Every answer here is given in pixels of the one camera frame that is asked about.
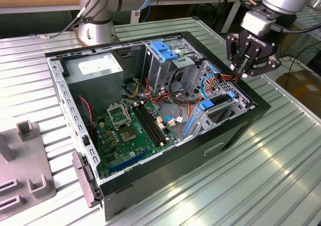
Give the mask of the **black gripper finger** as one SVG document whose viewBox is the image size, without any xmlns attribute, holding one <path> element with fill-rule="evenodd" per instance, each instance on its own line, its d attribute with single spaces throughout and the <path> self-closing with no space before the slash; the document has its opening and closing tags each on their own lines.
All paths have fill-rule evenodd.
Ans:
<svg viewBox="0 0 321 226">
<path fill-rule="evenodd" d="M 247 47 L 242 48 L 242 55 L 247 58 L 247 62 L 241 69 L 241 77 L 258 76 L 277 69 L 281 62 L 275 56 L 275 47 Z"/>
<path fill-rule="evenodd" d="M 232 70 L 229 80 L 238 82 L 241 78 L 241 65 L 246 58 L 246 52 L 249 48 L 249 41 L 241 41 L 240 34 L 228 34 L 225 38 L 227 59 L 231 62 Z"/>
</svg>

